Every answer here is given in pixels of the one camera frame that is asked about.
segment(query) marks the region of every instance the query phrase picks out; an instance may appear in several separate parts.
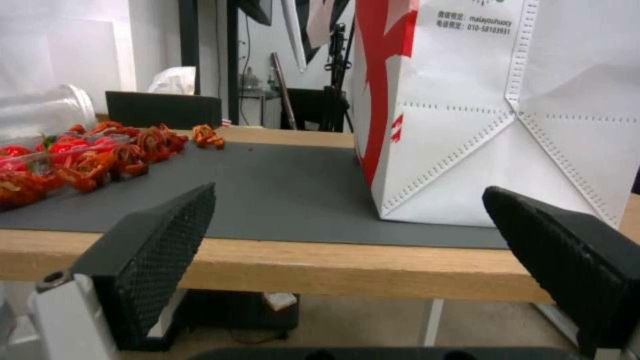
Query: table leg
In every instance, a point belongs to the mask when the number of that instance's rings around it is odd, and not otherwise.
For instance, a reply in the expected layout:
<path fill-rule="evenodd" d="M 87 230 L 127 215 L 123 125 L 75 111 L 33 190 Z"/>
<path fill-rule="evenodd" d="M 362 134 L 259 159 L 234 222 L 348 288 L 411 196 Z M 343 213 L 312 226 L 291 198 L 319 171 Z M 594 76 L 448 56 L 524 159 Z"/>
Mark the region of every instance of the table leg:
<path fill-rule="evenodd" d="M 420 334 L 418 335 L 419 346 L 432 347 L 435 345 L 443 306 L 444 299 L 433 299 L 424 303 L 422 324 L 420 325 Z"/>

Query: white plastic bag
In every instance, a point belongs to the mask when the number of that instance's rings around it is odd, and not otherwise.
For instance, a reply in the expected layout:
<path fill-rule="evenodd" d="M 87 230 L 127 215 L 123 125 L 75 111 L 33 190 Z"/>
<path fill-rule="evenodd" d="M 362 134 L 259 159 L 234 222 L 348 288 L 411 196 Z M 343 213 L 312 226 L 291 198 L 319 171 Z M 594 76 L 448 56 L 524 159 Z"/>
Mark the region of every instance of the white plastic bag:
<path fill-rule="evenodd" d="M 170 67 L 158 75 L 147 92 L 157 94 L 193 95 L 196 84 L 196 68 L 193 66 Z"/>

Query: black base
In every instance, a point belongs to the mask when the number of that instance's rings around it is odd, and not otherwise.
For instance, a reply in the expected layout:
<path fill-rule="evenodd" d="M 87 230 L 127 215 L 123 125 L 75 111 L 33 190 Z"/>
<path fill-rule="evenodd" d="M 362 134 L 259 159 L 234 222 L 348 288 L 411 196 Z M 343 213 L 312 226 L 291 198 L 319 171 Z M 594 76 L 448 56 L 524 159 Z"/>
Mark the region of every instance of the black base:
<path fill-rule="evenodd" d="M 299 304 L 274 311 L 262 293 L 189 290 L 178 313 L 187 326 L 288 331 L 298 326 Z"/>

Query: textured gripper pad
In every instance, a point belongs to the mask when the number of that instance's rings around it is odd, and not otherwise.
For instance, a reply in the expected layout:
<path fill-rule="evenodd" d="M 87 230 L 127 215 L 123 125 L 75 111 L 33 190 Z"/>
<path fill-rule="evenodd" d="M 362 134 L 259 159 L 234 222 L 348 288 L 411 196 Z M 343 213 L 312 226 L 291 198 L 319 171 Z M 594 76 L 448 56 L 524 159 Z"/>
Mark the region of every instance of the textured gripper pad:
<path fill-rule="evenodd" d="M 123 217 L 74 264 L 90 275 L 121 350 L 144 346 L 191 264 L 215 207 L 205 184 L 164 204 Z"/>
<path fill-rule="evenodd" d="M 483 201 L 513 254 L 578 325 L 583 354 L 623 348 L 640 316 L 640 247 L 592 215 L 495 186 Z"/>

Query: black stand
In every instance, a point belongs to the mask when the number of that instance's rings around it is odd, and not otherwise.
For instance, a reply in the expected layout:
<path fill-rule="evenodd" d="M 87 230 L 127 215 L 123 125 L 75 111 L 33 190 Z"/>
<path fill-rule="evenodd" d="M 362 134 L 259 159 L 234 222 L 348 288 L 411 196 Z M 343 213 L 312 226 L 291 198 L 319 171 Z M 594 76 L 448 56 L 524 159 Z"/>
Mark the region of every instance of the black stand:
<path fill-rule="evenodd" d="M 349 130 L 353 132 L 353 125 L 349 117 L 349 103 L 342 93 L 342 84 L 344 82 L 344 73 L 351 68 L 349 52 L 351 51 L 351 43 L 353 41 L 353 26 L 349 32 L 349 42 L 345 55 L 342 55 L 344 46 L 344 24 L 336 24 L 331 34 L 331 44 L 329 46 L 329 56 L 332 61 L 324 66 L 324 69 L 331 71 L 331 85 L 324 87 L 324 112 L 320 123 L 319 131 L 335 131 L 341 133 L 343 130 L 344 117 L 347 118 Z"/>

